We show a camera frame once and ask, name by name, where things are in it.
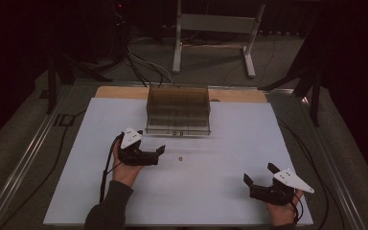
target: white table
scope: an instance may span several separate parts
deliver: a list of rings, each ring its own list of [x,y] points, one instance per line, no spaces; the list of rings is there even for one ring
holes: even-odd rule
[[[146,100],[92,99],[44,224],[82,225],[98,203],[110,144],[130,126],[146,127]],[[126,225],[245,226],[269,224],[265,205],[249,197],[247,173],[269,186],[267,163],[294,171],[269,103],[211,103],[211,135],[144,135],[142,150],[166,145],[157,166],[142,169],[126,209]],[[312,224],[305,199],[300,224]]]

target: black cable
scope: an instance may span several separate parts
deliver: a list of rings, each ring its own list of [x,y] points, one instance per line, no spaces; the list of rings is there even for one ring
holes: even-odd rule
[[[279,33],[276,33],[276,36],[275,36],[274,41],[273,41],[273,47],[272,47],[272,50],[271,50],[271,57],[268,59],[267,63],[264,66],[264,70],[263,70],[263,73],[262,73],[262,79],[258,84],[258,88],[261,86],[261,84],[263,82],[263,79],[265,78],[265,69],[267,68],[268,64],[271,62],[271,60],[274,57],[274,48],[276,47],[276,42],[277,42],[278,35],[279,35]]]
[[[159,75],[160,75],[160,82],[159,82],[159,85],[161,85],[162,84],[162,82],[163,82],[163,79],[166,79],[167,81],[169,81],[169,78],[167,77],[167,76],[165,76],[162,72],[160,72],[160,70],[159,69],[157,69],[154,65],[152,65],[150,62],[148,62],[148,61],[146,61],[145,59],[143,59],[142,57],[139,57],[138,55],[136,55],[136,54],[134,54],[134,53],[132,53],[133,55],[135,55],[137,58],[139,58],[139,59],[141,59],[142,61],[145,61],[145,63],[148,65],[144,65],[144,64],[142,64],[142,63],[140,63],[139,61],[137,61],[137,60],[135,60],[135,59],[133,59],[132,61],[133,62],[135,62],[136,64],[139,64],[139,65],[141,65],[141,66],[143,66],[143,67],[145,67],[145,68],[148,68],[148,69],[150,69],[151,71],[154,71],[154,72],[156,72],[156,73],[158,73]]]
[[[300,206],[301,206],[301,215],[300,215],[300,217],[298,217],[298,209],[297,209],[297,206],[291,201],[291,206],[295,210],[294,222],[297,223],[301,219],[301,217],[304,215],[304,206],[301,203],[300,198],[297,195],[294,195],[294,196],[298,199],[298,202],[300,203]]]
[[[157,64],[154,64],[154,63],[151,63],[151,62],[148,62],[148,61],[146,61],[144,58],[142,58],[142,57],[139,57],[139,56],[137,56],[136,54],[133,54],[131,51],[129,51],[129,53],[134,57],[134,58],[136,58],[136,59],[138,59],[138,60],[141,60],[142,62],[144,62],[144,63],[146,63],[148,66],[146,66],[146,65],[144,65],[144,64],[142,64],[142,63],[140,63],[140,62],[138,62],[138,61],[136,61],[135,59],[132,59],[132,58],[130,58],[130,60],[131,61],[133,61],[133,62],[135,62],[135,63],[137,63],[137,64],[139,64],[139,65],[141,65],[141,66],[143,66],[143,67],[145,67],[145,68],[148,68],[148,69],[150,69],[150,70],[152,70],[152,71],[154,71],[154,72],[157,72],[159,75],[160,75],[160,82],[159,82],[159,87],[160,87],[160,85],[162,84],[162,82],[163,82],[163,78],[165,78],[166,80],[168,80],[172,85],[174,85],[175,87],[179,87],[178,85],[176,85],[173,81],[172,81],[172,79],[170,78],[170,76],[169,77],[166,77],[162,72],[160,72],[160,70],[158,69],[158,68],[156,68],[156,66],[157,66]]]
[[[75,120],[81,114],[83,114],[85,111],[86,110],[81,111],[76,115],[69,115],[69,116],[73,117],[73,119],[69,122],[69,124],[73,124],[75,122]],[[2,230],[8,224],[8,222],[11,221],[11,219],[19,212],[19,210],[21,208],[23,208],[23,206],[25,206],[25,204],[38,192],[38,190],[41,189],[41,187],[44,185],[44,183],[47,181],[47,179],[49,179],[49,177],[52,175],[52,173],[56,169],[56,166],[58,165],[59,157],[61,156],[61,151],[62,151],[62,147],[63,147],[63,144],[64,144],[65,134],[67,133],[68,127],[70,127],[70,126],[66,126],[65,130],[62,133],[61,142],[59,144],[59,149],[58,149],[56,161],[55,161],[54,165],[52,166],[52,168],[50,169],[49,173],[44,177],[44,179],[40,182],[40,184],[32,191],[32,193],[13,211],[13,213],[10,216],[8,216],[5,219],[5,221],[3,221],[3,223],[0,226],[0,230]]]
[[[142,82],[142,84],[145,86],[145,87],[148,87],[144,81],[144,79],[142,78],[142,74],[140,72],[138,72],[137,68],[134,66],[133,64],[133,61],[127,57],[127,60],[130,62],[130,64],[127,64],[127,66],[130,66],[130,68],[132,68],[134,74],[136,75],[136,77]]]
[[[320,182],[321,188],[324,191],[324,196],[326,199],[326,212],[324,214],[324,217],[322,219],[322,222],[318,228],[322,229],[322,227],[324,226],[326,219],[328,218],[328,214],[329,214],[329,198],[327,195],[327,192],[329,195],[331,195],[331,198],[333,199],[333,202],[335,203],[336,209],[338,211],[338,214],[340,216],[341,222],[342,222],[342,229],[345,229],[345,222],[344,219],[342,217],[342,212],[339,208],[339,206],[337,205],[337,201],[336,198],[334,197],[334,195],[331,192],[331,189],[327,186],[327,184],[325,183],[325,181],[323,180],[323,178],[320,176],[318,169],[315,166],[315,163],[313,161],[311,152],[309,151],[309,149],[307,148],[307,146],[304,144],[304,142],[301,140],[301,138],[294,132],[291,130],[291,128],[287,125],[286,122],[284,122],[283,120],[281,120],[280,118],[276,117],[277,120],[279,120],[281,122],[280,127],[284,127],[287,131],[289,131],[291,133],[291,135],[294,137],[294,139],[297,141],[297,144],[299,145],[300,149],[302,150],[302,152],[304,153],[305,157],[307,158],[308,162],[310,163],[311,167],[314,169],[314,172]]]

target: hand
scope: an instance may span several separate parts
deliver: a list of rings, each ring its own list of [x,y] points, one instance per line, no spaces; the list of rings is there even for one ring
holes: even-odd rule
[[[295,206],[297,206],[298,201],[299,199],[301,199],[301,196],[303,196],[303,194],[303,191],[295,190],[295,197],[292,199],[292,202]],[[268,213],[271,216],[271,223],[273,224],[273,226],[294,223],[295,210],[291,204],[279,206],[271,203],[266,203],[265,207],[267,208]]]
[[[118,140],[115,143],[113,148],[113,167],[121,163],[118,159],[118,149],[121,146],[121,140]],[[120,164],[116,167],[112,172],[112,179],[119,181],[128,185],[129,187],[133,186],[134,181],[136,180],[136,176],[139,174],[139,171],[143,169],[143,166],[127,166],[124,163]]]

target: gray sleeve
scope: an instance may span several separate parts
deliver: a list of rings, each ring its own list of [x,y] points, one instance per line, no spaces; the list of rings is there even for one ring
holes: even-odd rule
[[[110,181],[105,199],[88,213],[84,229],[123,229],[127,201],[132,193],[133,190],[127,185]]]

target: cable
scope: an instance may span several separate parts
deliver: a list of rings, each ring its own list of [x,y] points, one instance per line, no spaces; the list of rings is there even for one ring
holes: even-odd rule
[[[264,70],[263,70],[263,73],[262,73],[262,79],[261,79],[261,81],[258,84],[258,88],[261,86],[261,84],[263,82],[263,79],[265,78],[265,69],[267,68],[268,64],[271,62],[271,60],[274,57],[274,48],[276,47],[276,41],[277,41],[278,35],[279,35],[279,33],[276,33],[276,36],[274,37],[273,48],[271,50],[271,57],[268,59],[267,63],[264,66]]]
[[[137,69],[137,67],[133,64],[132,60],[129,58],[129,57],[126,57],[127,60],[130,62],[130,64],[127,64],[127,66],[130,66],[134,72],[134,74],[136,75],[136,77],[142,82],[142,84],[145,86],[145,87],[148,87],[146,84],[145,84],[145,78],[143,77],[142,73],[140,73],[140,71]]]
[[[137,56],[135,56],[135,55],[130,51],[129,47],[127,47],[127,50],[128,50],[128,52],[129,52],[129,53],[130,53],[134,58],[136,58],[137,60],[142,61],[142,62],[145,62],[145,63],[150,64],[150,65],[157,66],[157,67],[159,67],[159,68],[163,69],[164,71],[166,71],[166,73],[168,74],[168,77],[169,77],[170,82],[171,82],[172,84],[174,84],[174,85],[175,85],[175,83],[173,82],[172,77],[171,77],[171,75],[170,75],[170,72],[169,72],[167,69],[165,69],[163,66],[160,66],[160,65],[158,65],[158,64],[155,64],[155,63],[152,63],[152,62],[149,62],[149,61],[142,60],[142,59],[138,58]]]
[[[78,114],[76,115],[68,115],[68,116],[72,116],[73,119],[69,122],[69,124],[73,124],[75,122],[75,120],[85,112],[86,110],[84,111],[81,111],[79,112]],[[58,165],[58,161],[59,161],[59,157],[61,156],[61,151],[62,151],[62,147],[63,147],[63,144],[64,144],[64,139],[65,139],[65,134],[67,133],[67,130],[68,130],[68,127],[70,127],[71,125],[67,125],[65,127],[65,130],[63,131],[62,133],[62,137],[61,137],[61,142],[59,144],[59,149],[58,149],[58,153],[57,153],[57,157],[56,157],[56,161],[53,165],[53,167],[50,169],[49,173],[44,177],[44,179],[40,182],[40,184],[32,191],[32,193],[13,211],[13,213],[8,216],[4,221],[3,223],[1,224],[0,226],[0,230],[2,230],[7,224],[9,221],[11,221],[11,219],[19,212],[19,210],[21,208],[23,208],[25,206],[25,204],[38,192],[38,190],[41,189],[41,187],[44,185],[44,183],[47,181],[47,179],[50,177],[50,175],[52,175],[52,173],[54,172],[54,170],[56,169],[56,166]]]
[[[301,140],[301,138],[294,131],[291,130],[291,128],[287,125],[286,122],[284,122],[283,120],[281,120],[278,117],[276,117],[276,118],[277,118],[277,120],[279,120],[281,122],[281,124],[279,124],[279,126],[285,128],[287,131],[289,131],[291,133],[291,135],[294,137],[294,139],[297,141],[297,144],[299,145],[300,149],[302,150],[302,152],[304,153],[304,155],[307,158],[308,162],[310,163],[311,167],[313,168],[313,170],[314,170],[314,172],[315,172],[315,174],[316,174],[316,176],[317,176],[317,178],[320,182],[321,188],[324,192],[324,196],[325,196],[325,199],[326,199],[326,211],[325,211],[324,217],[321,221],[321,224],[320,224],[318,230],[322,229],[322,227],[324,226],[324,224],[325,224],[325,222],[328,218],[328,214],[329,214],[329,198],[328,198],[327,192],[331,195],[331,198],[333,199],[333,202],[335,203],[336,209],[338,211],[338,214],[339,214],[341,222],[342,222],[341,223],[342,224],[342,229],[345,229],[345,222],[344,222],[344,219],[342,217],[342,212],[341,212],[339,206],[337,205],[336,198],[332,194],[330,188],[327,186],[325,181],[320,176],[320,174],[318,172],[318,169],[316,168],[315,163],[313,161],[311,152],[309,151],[307,146],[304,144],[304,142]]]
[[[141,60],[144,60],[142,57],[140,57],[140,56],[138,56],[138,55],[136,55],[136,54],[134,54],[136,57],[138,57],[139,59],[141,59]],[[142,64],[141,62],[139,62],[139,61],[137,61],[137,60],[132,60],[133,62],[135,62],[135,63],[137,63],[138,65],[141,65],[141,66],[143,66],[143,67],[145,67],[145,68],[148,68],[148,69],[150,69],[151,71],[154,71],[154,72],[157,72],[159,75],[160,75],[160,83],[159,83],[159,86],[161,85],[161,83],[163,82],[163,79],[166,79],[166,80],[168,80],[169,81],[169,79],[168,79],[168,77],[166,77],[163,73],[161,73],[160,72],[160,70],[159,69],[157,69],[156,67],[154,67],[154,65],[151,65],[151,64],[149,64],[149,66],[147,66],[147,65],[144,65],[144,64]]]
[[[242,61],[241,62],[239,62],[235,67],[233,67],[232,69],[230,69],[228,72],[226,72],[226,75],[225,75],[225,78],[223,78],[223,81],[222,81],[222,88],[224,89],[224,90],[226,90],[226,89],[229,89],[230,87],[232,87],[232,84],[231,85],[229,85],[227,88],[225,88],[225,81],[226,81],[226,79],[228,78],[228,76],[229,76],[229,73],[230,72],[232,72],[232,71],[234,71],[235,69],[237,69],[239,66],[241,66],[241,64],[242,64]]]

